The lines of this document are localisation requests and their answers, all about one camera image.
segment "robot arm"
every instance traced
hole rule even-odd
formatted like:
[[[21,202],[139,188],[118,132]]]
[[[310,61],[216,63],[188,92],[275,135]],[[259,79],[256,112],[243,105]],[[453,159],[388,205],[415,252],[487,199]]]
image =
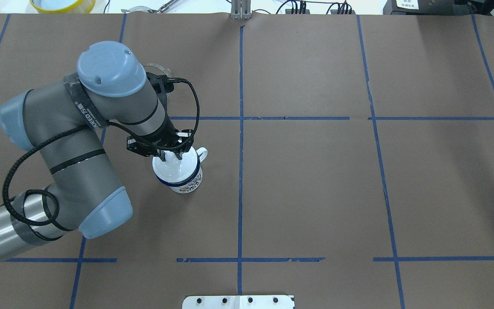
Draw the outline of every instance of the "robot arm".
[[[180,159],[190,150],[196,128],[183,131],[187,140],[182,142],[167,115],[166,92],[177,80],[147,74],[128,47],[105,41],[81,54],[76,73],[2,105],[0,125],[25,151],[64,132],[69,135],[40,149],[54,179],[45,188],[48,193],[28,190],[7,201],[12,209],[0,207],[0,261],[75,229],[94,238],[130,219],[129,196],[94,130],[121,127],[134,135],[127,149],[162,160],[165,149]],[[85,123],[92,130],[83,130]],[[8,192],[3,191],[6,201]]]

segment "yellow bowl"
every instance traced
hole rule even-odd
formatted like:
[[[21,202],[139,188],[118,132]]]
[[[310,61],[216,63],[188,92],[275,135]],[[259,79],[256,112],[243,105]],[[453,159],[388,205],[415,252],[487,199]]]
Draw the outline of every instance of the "yellow bowl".
[[[39,13],[59,13],[59,12],[79,12],[79,13],[89,13],[93,9],[94,2],[96,0],[77,0],[72,4],[65,6],[63,8],[48,8],[43,5],[43,0],[30,0],[30,4]]]

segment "metal clamp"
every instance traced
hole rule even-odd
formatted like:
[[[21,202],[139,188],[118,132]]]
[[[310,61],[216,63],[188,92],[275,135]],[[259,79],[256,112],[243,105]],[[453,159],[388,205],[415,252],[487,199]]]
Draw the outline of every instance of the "metal clamp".
[[[251,19],[251,0],[231,0],[232,19]]]

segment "yellow container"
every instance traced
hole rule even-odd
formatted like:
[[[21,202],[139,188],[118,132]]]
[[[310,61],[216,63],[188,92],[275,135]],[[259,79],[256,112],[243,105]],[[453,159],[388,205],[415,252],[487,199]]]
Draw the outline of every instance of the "yellow container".
[[[69,3],[67,3],[67,6],[65,7],[60,7],[58,5],[59,2],[64,2],[59,0],[53,0],[53,1],[30,0],[30,4],[39,13],[57,13],[57,12],[89,13],[93,9],[95,1],[96,0],[77,0],[75,2],[69,1]]]

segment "mug handle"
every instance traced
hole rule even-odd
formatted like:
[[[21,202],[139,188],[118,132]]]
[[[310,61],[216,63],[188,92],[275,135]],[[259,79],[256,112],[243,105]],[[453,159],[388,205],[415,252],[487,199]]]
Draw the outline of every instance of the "mug handle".
[[[198,150],[196,150],[196,153],[198,153],[199,162],[201,163],[207,157],[208,151],[205,147],[200,147]]]

